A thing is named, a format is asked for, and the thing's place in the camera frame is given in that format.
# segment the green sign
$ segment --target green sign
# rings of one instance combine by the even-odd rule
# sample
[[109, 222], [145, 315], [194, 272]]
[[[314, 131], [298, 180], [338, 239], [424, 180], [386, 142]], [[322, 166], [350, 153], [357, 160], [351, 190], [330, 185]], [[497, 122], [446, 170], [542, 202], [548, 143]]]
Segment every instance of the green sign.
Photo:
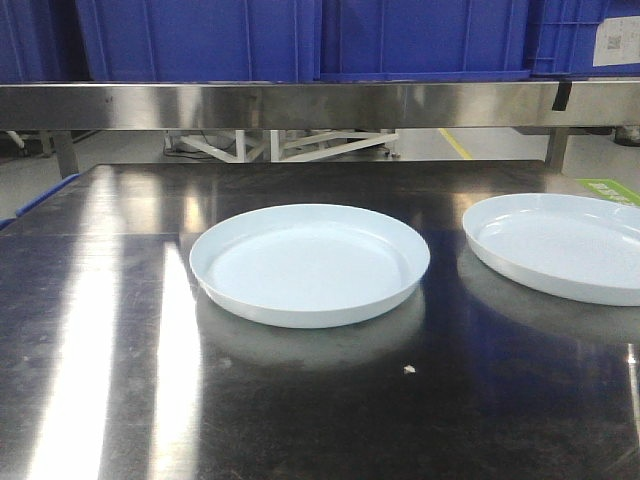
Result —
[[623, 205], [640, 207], [640, 195], [610, 178], [580, 178], [583, 186], [601, 197]]

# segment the white label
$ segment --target white label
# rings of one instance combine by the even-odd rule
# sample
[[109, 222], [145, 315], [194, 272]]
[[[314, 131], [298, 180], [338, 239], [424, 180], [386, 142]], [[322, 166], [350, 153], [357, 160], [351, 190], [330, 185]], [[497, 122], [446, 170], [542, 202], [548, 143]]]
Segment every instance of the white label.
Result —
[[607, 18], [598, 26], [593, 66], [640, 63], [640, 17]]

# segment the blue plastic crate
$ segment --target blue plastic crate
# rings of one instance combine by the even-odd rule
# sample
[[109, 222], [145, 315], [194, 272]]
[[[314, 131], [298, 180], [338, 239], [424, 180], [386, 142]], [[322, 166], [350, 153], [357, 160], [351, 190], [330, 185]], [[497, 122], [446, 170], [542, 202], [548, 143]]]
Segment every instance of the blue plastic crate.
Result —
[[325, 0], [320, 78], [517, 80], [528, 0]]
[[99, 81], [312, 81], [320, 0], [76, 0]]
[[526, 66], [534, 75], [640, 73], [639, 1], [531, 0], [530, 3]]
[[0, 0], [0, 83], [88, 78], [73, 0]]

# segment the metal shelf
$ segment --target metal shelf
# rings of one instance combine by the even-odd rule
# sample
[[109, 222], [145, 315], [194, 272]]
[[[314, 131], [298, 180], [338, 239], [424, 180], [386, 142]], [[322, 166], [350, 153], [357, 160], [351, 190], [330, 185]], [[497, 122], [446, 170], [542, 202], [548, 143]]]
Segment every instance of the metal shelf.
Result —
[[[563, 108], [563, 97], [570, 89]], [[640, 123], [640, 78], [569, 82], [31, 84], [2, 130], [596, 126]]]

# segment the plate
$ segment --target plate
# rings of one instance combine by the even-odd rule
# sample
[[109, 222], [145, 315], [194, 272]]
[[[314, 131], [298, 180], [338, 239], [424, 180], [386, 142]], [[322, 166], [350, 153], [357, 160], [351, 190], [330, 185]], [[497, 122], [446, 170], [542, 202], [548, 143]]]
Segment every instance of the plate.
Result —
[[504, 195], [463, 215], [471, 250], [518, 283], [571, 300], [640, 305], [640, 209], [558, 194]]
[[193, 273], [225, 310], [259, 323], [328, 328], [407, 299], [429, 265], [424, 239], [370, 210], [296, 204], [254, 210], [203, 233]]

